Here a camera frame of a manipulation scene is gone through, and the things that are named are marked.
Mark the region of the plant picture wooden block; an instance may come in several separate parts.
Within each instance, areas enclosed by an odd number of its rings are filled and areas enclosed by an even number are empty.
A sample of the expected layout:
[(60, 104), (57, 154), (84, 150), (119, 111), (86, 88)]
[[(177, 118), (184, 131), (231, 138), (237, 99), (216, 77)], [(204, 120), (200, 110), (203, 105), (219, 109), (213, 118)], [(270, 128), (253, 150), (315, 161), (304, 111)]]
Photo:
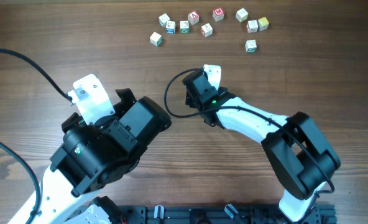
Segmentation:
[(213, 28), (210, 25), (210, 23), (207, 23), (207, 24), (201, 26), (201, 33), (202, 33), (203, 37), (208, 37), (213, 33)]

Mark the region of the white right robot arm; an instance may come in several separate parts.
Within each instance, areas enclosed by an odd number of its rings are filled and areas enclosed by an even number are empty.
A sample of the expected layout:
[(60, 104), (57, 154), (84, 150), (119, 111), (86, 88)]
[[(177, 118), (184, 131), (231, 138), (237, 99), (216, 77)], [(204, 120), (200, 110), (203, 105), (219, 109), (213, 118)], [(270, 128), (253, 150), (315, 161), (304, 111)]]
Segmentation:
[(331, 194), (338, 155), (305, 113), (269, 113), (247, 104), (219, 85), (220, 70), (196, 68), (182, 83), (186, 105), (210, 126), (237, 131), (259, 143), (284, 187), (278, 207), (292, 223), (305, 219), (320, 194)]

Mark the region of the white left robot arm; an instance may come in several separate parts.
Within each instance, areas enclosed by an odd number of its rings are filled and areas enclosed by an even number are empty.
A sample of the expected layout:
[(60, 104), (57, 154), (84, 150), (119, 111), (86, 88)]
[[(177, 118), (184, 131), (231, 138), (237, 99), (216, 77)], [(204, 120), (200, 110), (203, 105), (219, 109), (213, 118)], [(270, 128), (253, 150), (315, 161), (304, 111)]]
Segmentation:
[(25, 223), (33, 210), (33, 223), (63, 223), (100, 189), (132, 171), (158, 133), (170, 127), (170, 116), (150, 98), (137, 100), (128, 88), (116, 93), (121, 100), (114, 114), (85, 124), (73, 113), (62, 124), (63, 143), (40, 183), (39, 208), (32, 206), (32, 194), (11, 223)]

